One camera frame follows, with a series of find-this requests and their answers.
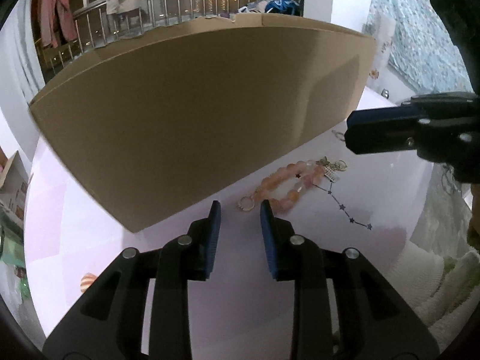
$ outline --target pink tabletop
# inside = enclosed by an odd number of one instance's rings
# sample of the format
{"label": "pink tabletop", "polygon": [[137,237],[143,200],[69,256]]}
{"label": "pink tabletop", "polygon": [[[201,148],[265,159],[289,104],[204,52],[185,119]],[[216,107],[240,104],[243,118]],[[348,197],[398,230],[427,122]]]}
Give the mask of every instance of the pink tabletop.
{"label": "pink tabletop", "polygon": [[[390,106],[366,88],[359,109]],[[333,130],[344,132],[345,122]],[[283,217],[325,249],[357,247],[384,272],[411,236],[425,201],[432,166],[414,151],[355,156],[329,130],[207,199],[131,234],[80,187],[41,139],[27,196],[25,258],[45,333],[78,300],[85,273],[99,275],[126,247],[140,252],[162,247],[184,234],[192,221],[204,218],[212,200],[219,200],[222,224],[214,271],[206,283],[189,283],[193,357],[288,358],[293,284],[272,280],[258,208],[241,212],[237,201],[279,167],[323,156],[342,159],[347,171],[331,189],[325,179],[325,191],[308,191]],[[147,342],[145,336],[143,351]]]}

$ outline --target silver bolt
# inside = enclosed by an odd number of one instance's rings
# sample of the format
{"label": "silver bolt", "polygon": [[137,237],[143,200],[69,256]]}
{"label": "silver bolt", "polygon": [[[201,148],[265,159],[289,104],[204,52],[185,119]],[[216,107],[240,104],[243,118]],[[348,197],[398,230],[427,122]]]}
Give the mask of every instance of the silver bolt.
{"label": "silver bolt", "polygon": [[292,235],[290,237],[290,243],[292,245],[298,246],[301,245],[305,242],[305,238],[303,238],[301,235]]}
{"label": "silver bolt", "polygon": [[464,132],[463,134],[460,134],[458,137],[460,138],[460,140],[462,140],[465,143],[472,142],[472,136],[470,134],[467,134],[466,132]]}
{"label": "silver bolt", "polygon": [[354,247],[349,247],[347,250],[345,250],[345,256],[351,260],[355,260],[360,256],[360,252]]}
{"label": "silver bolt", "polygon": [[128,247],[122,252],[121,255],[125,259],[131,259],[137,255],[137,250],[134,247]]}
{"label": "silver bolt", "polygon": [[178,244],[182,246],[188,246],[191,244],[192,241],[193,240],[189,235],[180,235],[180,237],[178,237],[177,239]]}

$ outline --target blue cloth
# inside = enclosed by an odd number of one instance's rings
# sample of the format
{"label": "blue cloth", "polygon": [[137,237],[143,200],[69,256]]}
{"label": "blue cloth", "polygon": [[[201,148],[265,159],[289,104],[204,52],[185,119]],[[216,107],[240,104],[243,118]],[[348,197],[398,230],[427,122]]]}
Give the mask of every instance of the blue cloth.
{"label": "blue cloth", "polygon": [[372,0],[370,34],[377,12],[397,21],[389,63],[419,94],[473,92],[460,52],[430,0]]}

